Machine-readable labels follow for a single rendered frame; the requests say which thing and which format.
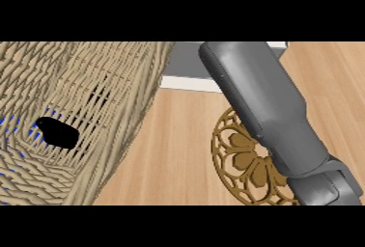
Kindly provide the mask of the white grey appliance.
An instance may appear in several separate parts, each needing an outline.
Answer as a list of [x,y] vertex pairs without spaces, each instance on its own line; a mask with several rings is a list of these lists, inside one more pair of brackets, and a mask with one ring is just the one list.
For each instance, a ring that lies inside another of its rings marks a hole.
[[292,81],[277,61],[282,50],[264,41],[178,42],[162,87],[226,97],[285,96]]

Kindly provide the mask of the gold floral cutout placemat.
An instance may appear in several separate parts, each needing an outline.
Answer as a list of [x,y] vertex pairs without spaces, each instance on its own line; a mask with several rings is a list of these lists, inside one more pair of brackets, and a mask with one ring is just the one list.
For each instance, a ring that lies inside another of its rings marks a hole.
[[251,137],[230,108],[212,130],[212,163],[223,186],[245,206],[296,206],[298,200],[277,173],[270,154]]

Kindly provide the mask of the tan wicker basket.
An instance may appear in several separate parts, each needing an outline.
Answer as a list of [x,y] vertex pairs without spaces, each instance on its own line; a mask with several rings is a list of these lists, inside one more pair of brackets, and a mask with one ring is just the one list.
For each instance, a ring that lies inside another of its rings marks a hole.
[[[168,41],[0,41],[0,204],[94,202],[122,162],[169,61]],[[48,145],[35,121],[78,132]]]

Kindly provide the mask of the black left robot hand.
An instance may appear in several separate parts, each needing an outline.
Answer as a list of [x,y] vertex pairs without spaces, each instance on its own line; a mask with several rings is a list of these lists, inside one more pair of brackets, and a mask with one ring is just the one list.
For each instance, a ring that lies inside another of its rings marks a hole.
[[69,150],[75,148],[79,132],[72,126],[50,117],[38,118],[35,124],[48,145]]

